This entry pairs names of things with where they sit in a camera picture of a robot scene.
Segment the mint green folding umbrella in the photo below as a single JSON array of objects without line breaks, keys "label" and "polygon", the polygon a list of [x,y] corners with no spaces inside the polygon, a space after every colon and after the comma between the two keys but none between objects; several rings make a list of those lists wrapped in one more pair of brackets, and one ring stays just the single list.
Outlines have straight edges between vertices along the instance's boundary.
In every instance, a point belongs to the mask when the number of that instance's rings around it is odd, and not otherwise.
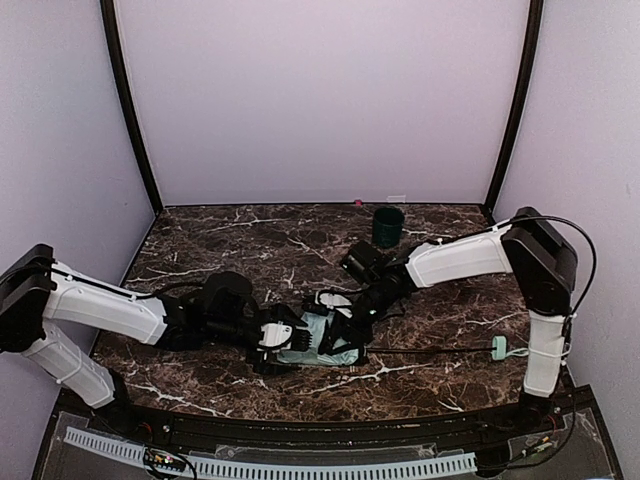
[{"label": "mint green folding umbrella", "polygon": [[364,344],[347,342],[334,336],[341,325],[337,313],[321,316],[305,313],[302,317],[304,325],[300,333],[307,340],[301,350],[283,349],[276,354],[276,360],[287,366],[322,366],[347,367],[364,364],[368,354],[381,355],[419,355],[440,356],[471,353],[487,353],[493,361],[507,358],[524,358],[529,355],[526,347],[509,350],[505,336],[494,336],[490,346],[468,348],[384,348],[370,347]]}]

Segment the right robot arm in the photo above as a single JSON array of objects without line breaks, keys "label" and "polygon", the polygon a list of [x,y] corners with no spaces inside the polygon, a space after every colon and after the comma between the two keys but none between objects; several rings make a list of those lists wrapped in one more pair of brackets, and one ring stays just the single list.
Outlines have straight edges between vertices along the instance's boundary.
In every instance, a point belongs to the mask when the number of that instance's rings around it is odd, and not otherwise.
[{"label": "right robot arm", "polygon": [[317,306],[344,316],[339,334],[346,341],[366,344],[372,326],[396,302],[413,292],[454,280],[490,274],[515,277],[529,313],[528,363],[522,394],[550,398],[560,374],[565,346],[580,302],[572,298],[578,267],[574,247],[555,229],[575,223],[542,215],[532,207],[477,233],[454,239],[427,241],[391,257],[361,241],[341,262],[363,290],[354,300],[346,294],[321,290]]}]

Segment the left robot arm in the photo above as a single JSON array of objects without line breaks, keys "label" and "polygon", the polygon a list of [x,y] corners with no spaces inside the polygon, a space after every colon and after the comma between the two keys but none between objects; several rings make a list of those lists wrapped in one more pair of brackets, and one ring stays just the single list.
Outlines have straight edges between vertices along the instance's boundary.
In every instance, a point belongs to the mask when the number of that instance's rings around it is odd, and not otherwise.
[{"label": "left robot arm", "polygon": [[235,272],[182,282],[175,297],[126,290],[85,276],[37,244],[1,275],[1,349],[38,364],[92,409],[124,403],[126,389],[58,327],[74,322],[167,351],[193,351],[211,340],[239,345],[268,362],[280,351],[304,351],[306,324],[289,307],[258,306],[253,286]]}]

